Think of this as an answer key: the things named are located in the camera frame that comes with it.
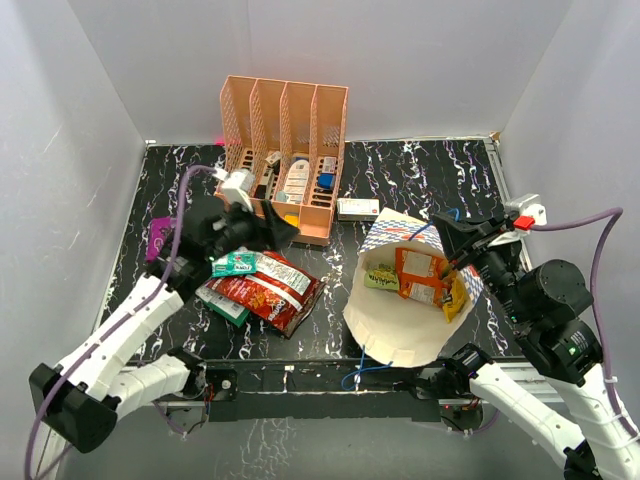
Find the teal snack packet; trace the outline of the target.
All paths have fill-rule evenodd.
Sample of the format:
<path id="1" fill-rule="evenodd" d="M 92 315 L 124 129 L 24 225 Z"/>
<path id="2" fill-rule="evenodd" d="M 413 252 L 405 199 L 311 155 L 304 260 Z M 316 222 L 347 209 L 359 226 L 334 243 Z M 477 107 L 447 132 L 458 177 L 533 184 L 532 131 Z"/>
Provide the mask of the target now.
<path id="1" fill-rule="evenodd" d="M 237 250 L 212 261 L 212 277 L 244 276 L 257 272 L 256 253 Z"/>

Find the yellow snack packet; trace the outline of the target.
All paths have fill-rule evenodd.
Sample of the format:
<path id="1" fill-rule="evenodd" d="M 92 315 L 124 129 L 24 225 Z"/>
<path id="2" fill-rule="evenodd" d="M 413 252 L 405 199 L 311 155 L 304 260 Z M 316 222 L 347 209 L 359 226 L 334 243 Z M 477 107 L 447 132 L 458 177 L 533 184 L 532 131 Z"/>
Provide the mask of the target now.
<path id="1" fill-rule="evenodd" d="M 451 323 L 466 303 L 466 288 L 461 277 L 451 271 L 443 278 L 441 309 L 447 323 Z"/>

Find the orange snack bag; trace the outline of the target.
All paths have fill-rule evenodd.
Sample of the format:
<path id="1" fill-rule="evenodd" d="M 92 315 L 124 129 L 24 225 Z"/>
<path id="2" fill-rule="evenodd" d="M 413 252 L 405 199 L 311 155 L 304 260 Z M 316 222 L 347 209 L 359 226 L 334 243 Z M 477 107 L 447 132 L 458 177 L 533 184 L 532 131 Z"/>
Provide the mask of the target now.
<path id="1" fill-rule="evenodd" d="M 441 307 L 449 285 L 441 278 L 448 262 L 441 257 L 408 248 L 395 250 L 398 294 L 404 299 Z"/>

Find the red doritos bag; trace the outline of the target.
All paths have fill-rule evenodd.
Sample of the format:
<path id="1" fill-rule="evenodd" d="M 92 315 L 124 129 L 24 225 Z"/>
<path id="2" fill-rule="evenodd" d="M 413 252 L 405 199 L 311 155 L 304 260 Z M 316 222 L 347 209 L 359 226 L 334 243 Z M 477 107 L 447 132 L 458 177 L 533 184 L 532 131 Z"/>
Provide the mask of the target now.
<path id="1" fill-rule="evenodd" d="M 203 286 L 246 307 L 283 334 L 287 316 L 301 308 L 305 294 L 321 280 L 276 252 L 255 253 L 256 273 L 211 278 Z"/>

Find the light green himalaya packet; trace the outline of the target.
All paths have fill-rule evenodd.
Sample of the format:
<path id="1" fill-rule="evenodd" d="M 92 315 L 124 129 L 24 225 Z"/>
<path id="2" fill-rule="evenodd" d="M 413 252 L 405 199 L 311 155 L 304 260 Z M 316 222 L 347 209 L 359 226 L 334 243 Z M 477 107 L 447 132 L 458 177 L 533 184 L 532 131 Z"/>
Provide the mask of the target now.
<path id="1" fill-rule="evenodd" d="M 382 265 L 366 271 L 364 275 L 364 286 L 385 291 L 397 291 L 400 282 L 394 269 L 388 269 Z"/>

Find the green chips bag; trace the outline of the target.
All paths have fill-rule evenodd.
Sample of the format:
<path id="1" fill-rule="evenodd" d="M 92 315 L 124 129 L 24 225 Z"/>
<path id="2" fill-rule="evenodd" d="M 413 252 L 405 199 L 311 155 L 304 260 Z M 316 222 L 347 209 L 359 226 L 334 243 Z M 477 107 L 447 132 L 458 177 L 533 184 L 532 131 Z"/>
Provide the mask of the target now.
<path id="1" fill-rule="evenodd" d="M 245 324 L 249 310 L 207 286 L 196 290 L 196 296 L 212 311 L 236 327 Z"/>

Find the blue checkered paper bag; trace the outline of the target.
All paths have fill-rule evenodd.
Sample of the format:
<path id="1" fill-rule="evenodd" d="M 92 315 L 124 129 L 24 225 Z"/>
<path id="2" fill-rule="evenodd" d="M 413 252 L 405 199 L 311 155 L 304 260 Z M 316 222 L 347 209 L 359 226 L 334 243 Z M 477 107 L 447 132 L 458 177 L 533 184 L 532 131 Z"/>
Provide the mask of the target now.
<path id="1" fill-rule="evenodd" d="M 483 285 L 473 268 L 456 272 L 466 288 L 466 303 L 451 323 L 441 307 L 404 299 L 397 291 L 364 286 L 370 268 L 394 269 L 395 250 L 408 248 L 444 258 L 437 230 L 390 208 L 381 211 L 362 246 L 343 315 L 364 354 L 393 368 L 420 367 L 434 361 L 482 296 Z"/>

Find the purple blackcurrant candy bag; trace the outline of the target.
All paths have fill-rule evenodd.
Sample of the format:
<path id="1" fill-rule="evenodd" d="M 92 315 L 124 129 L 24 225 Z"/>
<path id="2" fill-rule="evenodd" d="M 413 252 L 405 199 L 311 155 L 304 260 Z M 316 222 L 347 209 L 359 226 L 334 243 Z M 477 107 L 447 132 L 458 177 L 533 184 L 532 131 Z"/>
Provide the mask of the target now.
<path id="1" fill-rule="evenodd" d="M 145 254 L 146 262 L 152 262 L 159 255 L 168 235 L 174 227 L 175 219 L 172 217 L 159 217 L 151 220 Z"/>

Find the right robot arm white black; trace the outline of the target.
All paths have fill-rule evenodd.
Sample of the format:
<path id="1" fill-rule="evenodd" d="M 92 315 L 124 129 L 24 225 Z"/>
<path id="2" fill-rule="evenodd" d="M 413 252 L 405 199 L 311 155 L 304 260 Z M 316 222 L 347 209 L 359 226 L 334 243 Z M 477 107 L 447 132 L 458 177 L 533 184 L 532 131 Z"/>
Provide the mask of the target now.
<path id="1" fill-rule="evenodd" d="M 549 408 L 472 343 L 445 359 L 433 381 L 457 396 L 472 394 L 491 403 L 540 445 L 567 479 L 638 478 L 639 430 L 616 391 L 604 340 L 580 318 L 597 306 L 596 281 L 560 259 L 530 271 L 520 267 L 519 239 L 499 239 L 543 230 L 531 215 L 512 211 L 463 222 L 438 213 L 431 223 L 450 266 L 475 269 L 509 317 L 525 358 L 571 416 Z"/>

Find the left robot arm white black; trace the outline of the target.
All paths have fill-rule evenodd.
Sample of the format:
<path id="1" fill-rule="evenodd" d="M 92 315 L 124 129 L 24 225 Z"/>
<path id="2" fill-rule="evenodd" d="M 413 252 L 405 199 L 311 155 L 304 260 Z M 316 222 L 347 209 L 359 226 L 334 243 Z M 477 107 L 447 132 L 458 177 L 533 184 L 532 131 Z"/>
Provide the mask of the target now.
<path id="1" fill-rule="evenodd" d="M 125 367 L 210 278 L 214 260 L 240 247 L 274 251 L 298 232 L 268 201 L 255 214 L 238 203 L 225 207 L 216 197 L 196 200 L 178 216 L 161 253 L 109 319 L 56 366 L 41 364 L 31 373 L 37 419 L 89 453 L 139 407 L 166 395 L 200 396 L 207 383 L 205 363 L 181 347 L 143 367 Z"/>

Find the yellow small object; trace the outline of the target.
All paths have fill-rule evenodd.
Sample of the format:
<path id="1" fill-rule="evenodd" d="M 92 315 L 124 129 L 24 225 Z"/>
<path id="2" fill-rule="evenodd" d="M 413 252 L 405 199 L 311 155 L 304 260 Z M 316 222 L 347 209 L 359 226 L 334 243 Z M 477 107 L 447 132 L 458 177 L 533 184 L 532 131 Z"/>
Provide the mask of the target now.
<path id="1" fill-rule="evenodd" d="M 285 221 L 288 222 L 289 224 L 293 225 L 293 226 L 298 226 L 299 225 L 299 217 L 297 215 L 294 214 L 287 214 L 284 217 Z"/>

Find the black item in organizer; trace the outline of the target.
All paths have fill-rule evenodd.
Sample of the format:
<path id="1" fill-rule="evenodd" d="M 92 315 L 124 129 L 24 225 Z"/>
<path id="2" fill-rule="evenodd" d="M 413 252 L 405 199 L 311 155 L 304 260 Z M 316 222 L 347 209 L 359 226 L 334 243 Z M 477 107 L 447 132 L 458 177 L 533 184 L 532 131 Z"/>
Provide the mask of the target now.
<path id="1" fill-rule="evenodd" d="M 280 151 L 274 151 L 265 158 L 264 168 L 254 191 L 255 198 L 266 200 L 271 198 L 276 177 L 279 175 L 281 160 L 282 153 Z"/>

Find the blue object in organizer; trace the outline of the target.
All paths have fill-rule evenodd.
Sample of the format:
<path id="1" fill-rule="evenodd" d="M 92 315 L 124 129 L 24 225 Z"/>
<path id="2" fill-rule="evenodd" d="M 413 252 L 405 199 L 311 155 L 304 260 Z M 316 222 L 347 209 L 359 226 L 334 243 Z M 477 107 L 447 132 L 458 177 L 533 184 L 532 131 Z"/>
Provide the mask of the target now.
<path id="1" fill-rule="evenodd" d="M 321 173 L 317 179 L 317 186 L 322 190 L 332 191 L 335 185 L 336 176 L 331 173 Z"/>

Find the white small box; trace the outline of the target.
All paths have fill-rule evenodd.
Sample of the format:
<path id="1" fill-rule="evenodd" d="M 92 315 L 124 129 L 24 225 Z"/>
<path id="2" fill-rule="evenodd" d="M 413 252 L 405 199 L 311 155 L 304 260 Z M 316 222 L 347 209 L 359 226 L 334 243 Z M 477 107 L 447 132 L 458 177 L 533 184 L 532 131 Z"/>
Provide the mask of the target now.
<path id="1" fill-rule="evenodd" d="M 340 221 L 374 222 L 380 214 L 378 199 L 339 198 L 337 215 Z"/>

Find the orange plastic file organizer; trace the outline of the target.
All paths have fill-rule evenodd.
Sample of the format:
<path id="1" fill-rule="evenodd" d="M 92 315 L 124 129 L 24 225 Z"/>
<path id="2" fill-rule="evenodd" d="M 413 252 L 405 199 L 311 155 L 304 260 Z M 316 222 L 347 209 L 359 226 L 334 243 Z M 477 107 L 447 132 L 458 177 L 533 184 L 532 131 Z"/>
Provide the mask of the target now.
<path id="1" fill-rule="evenodd" d="M 282 153 L 269 201 L 281 217 L 299 217 L 299 243 L 329 243 L 344 167 L 348 95 L 345 86 L 234 75 L 227 77 L 220 92 L 226 169 L 254 174 L 249 196 L 259 209 L 266 199 L 255 198 L 254 191 L 265 158 L 274 151 Z M 283 188 L 295 157 L 305 157 L 310 164 L 302 203 L 278 202 L 275 194 Z M 321 173 L 336 176 L 332 191 L 317 186 Z"/>

